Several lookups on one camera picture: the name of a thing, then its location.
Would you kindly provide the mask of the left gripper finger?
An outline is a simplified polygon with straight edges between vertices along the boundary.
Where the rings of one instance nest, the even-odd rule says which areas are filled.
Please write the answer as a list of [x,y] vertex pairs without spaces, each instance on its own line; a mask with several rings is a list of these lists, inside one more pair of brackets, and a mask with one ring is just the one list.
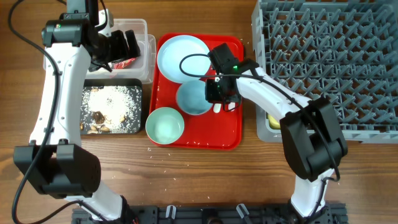
[[125,31],[127,44],[129,47],[129,58],[137,58],[141,55],[141,50],[139,48],[136,35],[133,30]]
[[129,47],[127,45],[124,33],[116,30],[110,37],[110,61],[122,62],[129,58]]

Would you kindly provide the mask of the red snack wrapper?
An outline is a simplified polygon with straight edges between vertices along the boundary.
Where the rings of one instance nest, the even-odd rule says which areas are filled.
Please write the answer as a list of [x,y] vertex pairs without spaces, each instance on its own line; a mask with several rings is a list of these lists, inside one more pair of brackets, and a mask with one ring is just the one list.
[[113,64],[113,69],[124,69],[124,68],[128,68],[128,66],[132,65],[132,63],[135,61],[136,59],[134,58],[130,58],[127,60],[124,60],[122,62],[118,62],[118,63],[114,63]]

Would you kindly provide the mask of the light blue bowl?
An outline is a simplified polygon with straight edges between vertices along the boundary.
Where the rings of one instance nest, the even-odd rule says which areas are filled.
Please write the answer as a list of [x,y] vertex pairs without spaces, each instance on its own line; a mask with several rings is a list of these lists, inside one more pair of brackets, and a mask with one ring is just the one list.
[[193,80],[180,85],[176,93],[178,107],[189,115],[202,115],[213,106],[205,98],[205,82]]

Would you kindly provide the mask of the yellow plastic cup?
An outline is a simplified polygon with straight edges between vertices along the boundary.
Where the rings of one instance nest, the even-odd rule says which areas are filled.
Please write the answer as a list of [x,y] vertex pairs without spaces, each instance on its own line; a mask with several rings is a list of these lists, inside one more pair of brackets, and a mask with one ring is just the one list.
[[267,118],[269,120],[270,128],[272,128],[272,129],[280,129],[280,124],[275,118],[273,118],[270,114],[267,115]]

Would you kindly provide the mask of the mint green bowl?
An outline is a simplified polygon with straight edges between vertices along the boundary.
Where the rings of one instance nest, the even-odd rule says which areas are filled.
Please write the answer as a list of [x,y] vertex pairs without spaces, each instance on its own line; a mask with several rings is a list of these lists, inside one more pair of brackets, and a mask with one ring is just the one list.
[[157,108],[147,118],[146,133],[150,140],[166,145],[177,141],[183,134],[183,116],[170,107]]

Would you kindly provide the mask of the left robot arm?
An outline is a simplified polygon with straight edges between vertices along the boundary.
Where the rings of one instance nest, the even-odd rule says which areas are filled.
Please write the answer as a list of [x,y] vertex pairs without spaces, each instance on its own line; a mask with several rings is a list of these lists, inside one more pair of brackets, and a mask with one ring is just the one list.
[[138,223],[127,200],[101,180],[99,159],[83,149],[80,107],[86,74],[111,62],[138,57],[133,31],[111,31],[103,1],[67,1],[67,10],[42,29],[39,52],[45,57],[45,81],[39,115],[26,146],[14,149],[14,164],[23,178],[11,208],[25,184],[42,195],[84,209],[100,223]]

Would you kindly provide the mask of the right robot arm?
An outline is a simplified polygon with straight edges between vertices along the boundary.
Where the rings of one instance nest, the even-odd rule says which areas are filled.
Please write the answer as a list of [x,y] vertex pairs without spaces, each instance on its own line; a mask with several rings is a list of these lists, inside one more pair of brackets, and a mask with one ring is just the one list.
[[290,203],[302,220],[309,222],[325,205],[330,181],[340,179],[338,166],[348,146],[335,109],[324,97],[312,100],[289,90],[255,61],[239,61],[227,44],[208,53],[216,71],[206,82],[210,103],[239,103],[248,99],[280,125],[285,160],[296,175]]

